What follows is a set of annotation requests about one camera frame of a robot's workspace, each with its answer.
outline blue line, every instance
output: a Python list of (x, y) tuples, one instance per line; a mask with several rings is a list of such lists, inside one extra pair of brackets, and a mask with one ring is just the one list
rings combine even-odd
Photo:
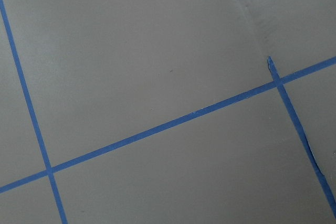
[(315, 171), (315, 173), (317, 175), (317, 178), (318, 178), (318, 180), (319, 180), (319, 182), (322, 186), (322, 189), (323, 189), (324, 194), (325, 194), (325, 196), (328, 200), (328, 203), (331, 207), (331, 210), (332, 210), (332, 212), (333, 212), (333, 214), (336, 218), (336, 202), (335, 202), (335, 198), (332, 194), (332, 191), (330, 189), (330, 186), (328, 185), (328, 182), (327, 182), (325, 176), (322, 174), (322, 172), (321, 172), (321, 170), (320, 170), (320, 168), (319, 168), (319, 166), (318, 166), (318, 164), (317, 164), (317, 162), (314, 158), (314, 155), (313, 155), (312, 150), (309, 146), (309, 142), (307, 140), (307, 137), (306, 137), (305, 131), (303, 129), (303, 126), (302, 126), (302, 124), (299, 120), (298, 115), (295, 112), (293, 104), (291, 103), (291, 101), (289, 99), (289, 96), (288, 96), (287, 91), (286, 91), (286, 89), (283, 85), (283, 82), (279, 77), (279, 74), (278, 74), (278, 71), (277, 71), (277, 69), (274, 65), (274, 62), (272, 61), (271, 57), (268, 57), (267, 61), (268, 61), (268, 68), (269, 68), (269, 70), (271, 72), (271, 75), (272, 75), (272, 78), (273, 78), (273, 80), (274, 80), (274, 82), (277, 86), (279, 94), (280, 94), (280, 96), (281, 96), (281, 98), (282, 98), (282, 100), (283, 100), (283, 102), (286, 106), (288, 114), (289, 114), (289, 116), (290, 116), (290, 118), (291, 118), (291, 120), (292, 120), (292, 122), (295, 126), (295, 129), (296, 129), (296, 131), (297, 131), (297, 133), (298, 133), (298, 135), (301, 139), (301, 142), (302, 142), (302, 144), (303, 144), (303, 146), (306, 150), (306, 153), (309, 157), (310, 163), (314, 168), (314, 171)]
[(2, 186), (2, 187), (0, 187), (0, 194), (4, 193), (6, 191), (12, 190), (12, 189), (14, 189), (16, 187), (28, 184), (28, 183), (33, 182), (35, 180), (38, 180), (40, 178), (43, 178), (43, 177), (45, 177), (47, 175), (48, 175), (47, 171), (44, 170), (42, 172), (35, 173), (35, 174), (30, 175), (28, 177), (25, 177), (25, 178), (22, 178), (20, 180), (15, 181), (15, 182), (12, 182), (12, 183), (10, 183), (8, 185)]
[(311, 73), (317, 72), (317, 71), (322, 70), (322, 69), (327, 68), (327, 67), (330, 67), (331, 65), (334, 65), (334, 64), (336, 64), (336, 56), (332, 57), (328, 60), (322, 61), (320, 63), (317, 63), (313, 66), (310, 66), (310, 67), (307, 67), (307, 68), (302, 69), (300, 71), (297, 71), (295, 73), (289, 74), (285, 77), (282, 77), (281, 82), (283, 84), (286, 84), (290, 81), (294, 81), (294, 80), (299, 79), (301, 77), (307, 76)]
[(257, 95), (257, 94), (263, 93), (263, 92), (268, 91), (268, 90), (273, 89), (273, 88), (275, 88), (275, 84), (273, 82), (269, 82), (267, 84), (264, 84), (262, 86), (254, 88), (254, 89), (251, 89), (249, 91), (246, 91), (244, 93), (241, 93), (239, 95), (236, 95), (234, 97), (226, 99), (226, 100), (221, 101), (219, 103), (215, 103), (215, 104), (210, 105), (208, 107), (205, 107), (203, 109), (200, 109), (200, 110), (197, 110), (195, 112), (192, 112), (192, 113), (190, 113), (188, 115), (184, 115), (184, 116), (182, 116), (180, 118), (177, 118), (175, 120), (171, 120), (169, 122), (166, 122), (164, 124), (161, 124), (159, 126), (151, 128), (149, 130), (146, 130), (146, 131), (141, 132), (139, 134), (136, 134), (134, 136), (130, 136), (130, 137), (125, 138), (123, 140), (120, 140), (120, 141), (118, 141), (116, 143), (113, 143), (113, 144), (110, 144), (108, 146), (105, 146), (105, 147), (103, 147), (101, 149), (98, 149), (96, 151), (87, 153), (85, 155), (79, 156), (77, 158), (74, 158), (74, 159), (69, 160), (67, 162), (64, 162), (62, 164), (59, 164), (59, 165), (53, 167), (52, 171), (55, 173), (55, 172), (58, 172), (60, 170), (66, 169), (68, 167), (77, 165), (79, 163), (82, 163), (82, 162), (87, 161), (89, 159), (92, 159), (94, 157), (100, 156), (100, 155), (102, 155), (104, 153), (113, 151), (113, 150), (115, 150), (117, 148), (120, 148), (120, 147), (123, 147), (125, 145), (131, 144), (131, 143), (133, 143), (135, 141), (138, 141), (138, 140), (141, 140), (141, 139), (143, 139), (145, 137), (148, 137), (148, 136), (154, 135), (156, 133), (162, 132), (164, 130), (170, 129), (170, 128), (175, 127), (177, 125), (180, 125), (182, 123), (188, 122), (188, 121), (190, 121), (192, 119), (198, 118), (198, 117), (200, 117), (202, 115), (209, 114), (209, 113), (211, 113), (213, 111), (222, 109), (222, 108), (227, 107), (227, 106), (229, 106), (229, 105), (231, 105), (233, 103), (242, 101), (244, 99), (248, 99), (250, 97), (253, 97), (253, 96)]
[(67, 224), (68, 221), (67, 221), (64, 209), (63, 209), (63, 205), (62, 205), (60, 196), (59, 196), (59, 192), (58, 192), (58, 188), (57, 188), (57, 185), (56, 185), (56, 182), (55, 182), (55, 178), (54, 178), (54, 175), (53, 175), (52, 170), (51, 170), (50, 160), (49, 160), (49, 157), (48, 157), (48, 154), (47, 154), (46, 147), (44, 145), (44, 141), (43, 141), (43, 138), (42, 138), (40, 127), (39, 127), (38, 122), (37, 122), (37, 118), (36, 118), (36, 114), (35, 114), (35, 111), (34, 111), (33, 103), (32, 103), (32, 100), (30, 98), (30, 94), (29, 94), (29, 91), (28, 91), (28, 86), (27, 86), (25, 76), (23, 74), (23, 70), (22, 70), (22, 67), (21, 67), (20, 59), (19, 59), (19, 56), (18, 56), (18, 53), (17, 53), (17, 50), (16, 50), (16, 46), (15, 46), (15, 43), (14, 43), (14, 37), (13, 37), (13, 34), (12, 34), (11, 27), (9, 25), (9, 21), (8, 21), (8, 17), (7, 17), (7, 13), (6, 13), (6, 9), (5, 9), (5, 5), (4, 5), (3, 0), (0, 0), (0, 11), (1, 11), (2, 19), (4, 21), (5, 29), (6, 29), (6, 32), (7, 32), (9, 45), (11, 46), (16, 70), (17, 70), (17, 73), (18, 73), (18, 76), (19, 76), (19, 79), (20, 79), (21, 87), (22, 87), (22, 91), (23, 91), (24, 97), (26, 99), (26, 103), (27, 103), (29, 114), (30, 114), (30, 118), (32, 120), (31, 122), (33, 123), (34, 131), (35, 131), (35, 134), (36, 134), (36, 137), (37, 137), (37, 142), (38, 142), (38, 145), (40, 147), (42, 157), (43, 157), (43, 161), (44, 161), (45, 166), (46, 166), (46, 170), (47, 170), (47, 173), (48, 173), (50, 185), (51, 185), (51, 188), (54, 192), (54, 197), (55, 197), (56, 205), (57, 205), (57, 208), (58, 208), (58, 211), (59, 211), (59, 215), (61, 217), (62, 223)]

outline floor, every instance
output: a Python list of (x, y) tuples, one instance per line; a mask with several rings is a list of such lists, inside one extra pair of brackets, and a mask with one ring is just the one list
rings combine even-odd
[(0, 223), (335, 223), (336, 0), (0, 10)]

